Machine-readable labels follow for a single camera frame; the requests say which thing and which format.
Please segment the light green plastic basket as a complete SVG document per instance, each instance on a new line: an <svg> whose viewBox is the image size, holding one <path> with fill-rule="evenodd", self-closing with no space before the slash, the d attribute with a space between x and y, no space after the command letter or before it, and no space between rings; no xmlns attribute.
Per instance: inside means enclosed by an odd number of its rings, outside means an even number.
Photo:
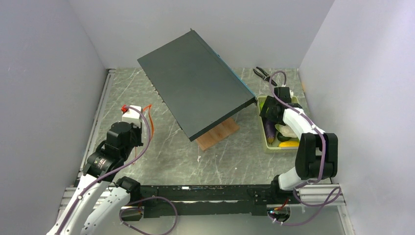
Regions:
<svg viewBox="0 0 415 235"><path fill-rule="evenodd" d="M259 116L259 108L258 108L258 102L259 101L265 101L266 99L266 95L259 95L257 97L257 106L256 106L256 113L257 113L257 120L259 121L259 129L260 129L260 135L261 135L261 141L262 141L262 147L264 149L264 152L266 153L271 153L271 152L278 152L278 151L285 151L285 150L297 150L297 148L280 148L279 145L279 141L277 139L277 136L273 142L273 144L268 144L266 141L266 137L265 137L265 133L264 133L264 126L263 126L263 121L262 121L262 117ZM291 141L299 141L298 138L291 138Z"/></svg>

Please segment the clear zip top bag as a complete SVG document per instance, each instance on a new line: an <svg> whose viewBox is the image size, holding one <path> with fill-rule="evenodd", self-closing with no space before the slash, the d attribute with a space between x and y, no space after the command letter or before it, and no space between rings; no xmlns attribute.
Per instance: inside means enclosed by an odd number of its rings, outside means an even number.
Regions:
<svg viewBox="0 0 415 235"><path fill-rule="evenodd" d="M134 141L134 143L130 144L133 147L134 158L131 159L131 161L128 162L127 165L135 165L136 162L147 152L149 148L149 145L155 133L155 126L151 114L152 106L152 104L148 104L142 107L142 113L137 110L137 112L142 117L141 127L134 126L132 123L127 123L131 125L131 131L134 132L134 134L130 135L130 140ZM134 109L132 105L127 105L127 108Z"/></svg>

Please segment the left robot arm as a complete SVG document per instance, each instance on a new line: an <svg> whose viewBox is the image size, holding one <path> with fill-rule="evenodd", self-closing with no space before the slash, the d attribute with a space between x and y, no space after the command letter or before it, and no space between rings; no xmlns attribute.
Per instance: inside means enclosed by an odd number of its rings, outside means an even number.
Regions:
<svg viewBox="0 0 415 235"><path fill-rule="evenodd" d="M77 189L49 235L80 234L100 195L124 168L132 150L143 145L141 137L141 121L111 125L106 139L88 157Z"/></svg>

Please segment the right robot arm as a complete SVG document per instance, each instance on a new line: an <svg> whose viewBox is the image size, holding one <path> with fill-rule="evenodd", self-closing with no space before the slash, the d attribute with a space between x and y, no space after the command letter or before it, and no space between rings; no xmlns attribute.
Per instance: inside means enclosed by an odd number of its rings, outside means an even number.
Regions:
<svg viewBox="0 0 415 235"><path fill-rule="evenodd" d="M282 203L289 191L306 183L317 183L338 172L338 137L319 128L293 103L288 87L274 87L260 111L260 116L273 124L289 127L299 140L295 165L278 176L278 185L270 189L270 198Z"/></svg>

